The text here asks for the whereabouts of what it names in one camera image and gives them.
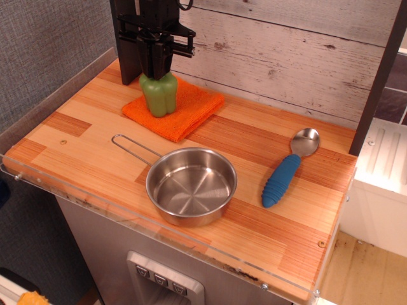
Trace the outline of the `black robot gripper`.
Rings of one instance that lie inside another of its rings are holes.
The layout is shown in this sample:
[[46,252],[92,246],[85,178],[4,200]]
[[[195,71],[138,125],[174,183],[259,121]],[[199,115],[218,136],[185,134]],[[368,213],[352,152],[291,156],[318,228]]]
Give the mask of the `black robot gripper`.
[[119,38],[136,43],[142,73],[148,78],[160,80],[169,73],[173,55],[194,55],[196,33],[179,21],[180,12],[192,6],[193,1],[139,1],[138,14],[118,15]]

